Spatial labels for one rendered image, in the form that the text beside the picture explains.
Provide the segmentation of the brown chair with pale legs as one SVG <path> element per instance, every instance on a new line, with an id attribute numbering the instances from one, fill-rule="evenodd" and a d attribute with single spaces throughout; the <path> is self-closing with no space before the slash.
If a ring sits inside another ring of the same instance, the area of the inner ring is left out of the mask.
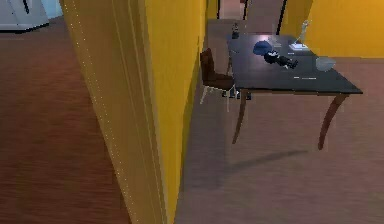
<path id="1" fill-rule="evenodd" d="M 238 91 L 235 88 L 234 78 L 229 75 L 217 73 L 214 67 L 214 59 L 212 51 L 207 48 L 200 53 L 200 67 L 202 75 L 202 85 L 204 86 L 200 103 L 208 93 L 208 90 L 220 90 L 224 92 L 224 96 L 229 99 L 231 96 L 236 97 Z"/>

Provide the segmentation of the black table with brown legs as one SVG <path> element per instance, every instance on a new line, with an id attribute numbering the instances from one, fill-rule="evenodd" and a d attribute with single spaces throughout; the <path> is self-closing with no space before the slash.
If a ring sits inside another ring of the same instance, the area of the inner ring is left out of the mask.
<path id="1" fill-rule="evenodd" d="M 331 69 L 326 72 L 316 68 L 318 56 L 312 51 L 293 51 L 289 45 L 294 38 L 287 35 L 277 37 L 281 47 L 277 52 L 281 56 L 297 60 L 294 69 L 287 69 L 277 63 L 269 64 L 264 60 L 264 55 L 253 53 L 256 42 L 267 40 L 266 35 L 242 34 L 238 39 L 228 40 L 229 55 L 232 60 L 232 71 L 235 87 L 240 91 L 241 103 L 237 119 L 234 139 L 237 139 L 246 108 L 246 96 L 249 93 L 272 93 L 272 94 L 297 94 L 331 96 L 331 102 L 324 117 L 319 135 L 318 148 L 322 149 L 331 121 L 338 108 L 344 100 L 362 91 L 347 78 Z M 316 80 L 296 80 L 293 77 L 316 77 Z"/>

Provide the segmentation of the black toy figure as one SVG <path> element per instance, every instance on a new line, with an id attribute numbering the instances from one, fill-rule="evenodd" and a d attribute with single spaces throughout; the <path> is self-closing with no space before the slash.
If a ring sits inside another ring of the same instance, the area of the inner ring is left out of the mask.
<path id="1" fill-rule="evenodd" d="M 287 69 L 294 69 L 298 61 L 281 56 L 277 51 L 269 51 L 264 55 L 264 60 L 269 64 L 277 63 L 279 66 L 285 67 Z"/>

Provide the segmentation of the grey glass bowl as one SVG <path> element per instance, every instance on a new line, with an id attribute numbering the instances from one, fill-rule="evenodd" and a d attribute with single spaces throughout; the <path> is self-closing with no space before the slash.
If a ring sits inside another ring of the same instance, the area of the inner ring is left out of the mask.
<path id="1" fill-rule="evenodd" d="M 318 57 L 315 63 L 316 63 L 316 68 L 319 71 L 326 72 L 331 70 L 335 66 L 336 61 L 329 57 Z"/>

